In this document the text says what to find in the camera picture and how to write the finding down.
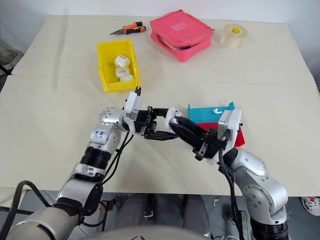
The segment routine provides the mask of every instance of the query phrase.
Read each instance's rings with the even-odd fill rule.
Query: cable
[[[46,207],[50,207],[50,204],[47,202],[47,200],[44,198],[44,196],[42,196],[42,194],[39,192],[38,188],[31,181],[27,181],[27,180],[21,181],[16,186],[16,190],[14,192],[14,196],[13,196],[10,210],[8,212],[8,215],[6,216],[5,222],[4,222],[3,227],[1,229],[1,232],[0,232],[0,239],[1,240],[6,239],[8,232],[10,230],[10,227],[15,219],[24,185],[29,186],[34,191],[35,195],[40,199],[40,201]]]
[[[211,215],[214,207],[216,206],[216,202],[218,202],[218,201],[219,201],[219,196],[218,196],[217,198],[214,198],[214,199],[213,199],[212,207],[211,207],[211,209],[210,209],[210,211],[209,211],[209,214],[208,214],[209,217],[210,217],[210,215]]]
[[[9,212],[10,211],[10,207],[6,207],[6,206],[0,206],[0,212]],[[27,210],[21,210],[18,209],[16,211],[17,214],[24,214],[24,215],[31,215],[34,213],[34,211],[27,211]]]
[[[240,216],[238,216],[239,210],[238,210],[238,204],[237,204],[236,195],[235,195],[234,179],[233,179],[233,176],[229,175],[227,171],[227,168],[224,162],[224,157],[223,157],[223,148],[219,149],[218,156],[219,156],[221,171],[224,174],[226,180],[228,181],[229,187],[230,187],[232,217],[234,219],[236,228],[238,229],[240,240],[244,240],[242,222],[241,222]]]
[[[107,214],[108,214],[107,206],[102,201],[99,201],[99,203],[104,207],[103,219],[100,222],[96,223],[96,224],[89,224],[89,223],[86,223],[86,222],[82,222],[82,224],[85,225],[86,227],[95,228],[95,227],[100,226],[101,224],[103,224],[106,221]]]
[[[108,214],[108,209],[106,210],[106,213],[104,213],[104,216],[103,216],[103,224],[102,224],[101,232],[105,231],[105,226],[106,226],[106,221],[107,221],[107,214]]]
[[[114,176],[114,174],[115,174],[115,172],[116,172],[116,170],[117,170],[117,167],[118,167],[118,164],[119,164],[119,161],[120,161],[120,156],[121,156],[121,153],[122,153],[123,149],[128,145],[128,143],[130,143],[130,141],[131,141],[132,138],[134,137],[134,135],[132,134],[131,137],[129,138],[129,140],[126,142],[128,136],[129,136],[129,132],[126,133],[125,138],[124,138],[124,140],[123,140],[123,142],[122,142],[119,150],[117,151],[117,153],[116,153],[116,155],[114,156],[114,158],[113,158],[113,160],[112,160],[112,162],[111,162],[108,170],[106,171],[105,176],[107,176],[107,174],[110,172],[111,167],[113,166],[113,164],[114,164],[115,161],[116,161],[115,166],[114,166],[114,169],[113,169],[111,175],[110,175],[106,180],[104,180],[104,181],[101,183],[101,185],[103,185],[103,184],[105,184],[106,182],[108,182],[108,181]]]
[[[4,66],[0,65],[0,70],[4,72],[5,76],[11,75],[11,70],[6,69]]]
[[[239,238],[237,238],[237,237],[235,237],[235,236],[227,236],[226,238],[225,238],[225,240],[228,240],[228,238],[233,238],[233,239],[237,239],[237,240],[240,240]]]

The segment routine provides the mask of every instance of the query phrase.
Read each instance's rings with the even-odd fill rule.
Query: tape roll
[[[239,24],[225,25],[220,43],[227,49],[238,49],[243,45],[247,33],[247,29]]]

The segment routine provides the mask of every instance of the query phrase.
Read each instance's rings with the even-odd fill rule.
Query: pink fabric
[[[154,19],[150,24],[151,38],[182,62],[207,48],[215,32],[214,29],[182,10],[173,11]],[[159,37],[175,48],[191,47],[184,50],[173,50],[162,43]]]

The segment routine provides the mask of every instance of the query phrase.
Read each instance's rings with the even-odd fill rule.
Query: sneaker
[[[304,209],[314,215],[320,216],[320,198],[316,196],[303,196],[301,197],[302,206]]]

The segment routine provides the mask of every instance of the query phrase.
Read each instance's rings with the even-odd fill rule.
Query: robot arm
[[[243,148],[233,148],[223,158],[246,200],[252,239],[288,239],[284,186],[269,175],[259,157]]]
[[[193,146],[197,160],[205,158],[210,164],[219,162],[218,151],[223,149],[228,171],[246,199],[253,239],[287,240],[286,190],[269,175],[260,158],[244,149],[233,148],[241,110],[224,111],[218,130],[204,130],[182,117],[174,108],[139,110],[142,102],[140,92],[139,87],[131,92],[123,109],[109,107],[100,114],[84,156],[62,186],[56,204],[35,212],[12,227],[7,239],[68,238],[85,216],[96,211],[103,193],[102,182],[108,162],[119,146],[122,132],[131,132],[145,139],[160,141],[180,137]],[[165,117],[166,126],[175,134],[155,131],[157,116]]]
[[[106,168],[120,144],[122,132],[153,140],[178,137],[171,132],[155,131],[157,123],[154,120],[157,116],[165,117],[168,109],[148,107],[146,111],[139,110],[142,103],[140,93],[141,89],[137,87],[135,92],[130,92],[123,109],[108,107],[100,114],[84,155],[63,184],[56,203],[12,227],[7,239],[67,239],[85,216],[97,210]]]
[[[233,148],[240,118],[239,110],[224,111],[217,130],[204,130],[184,117],[175,117],[170,126],[182,140],[193,146],[195,158],[199,161],[206,158],[210,164],[217,163],[218,151],[224,150],[227,171],[246,199],[251,217],[252,239],[287,240],[287,191],[269,175],[265,163],[259,157],[242,148]]]

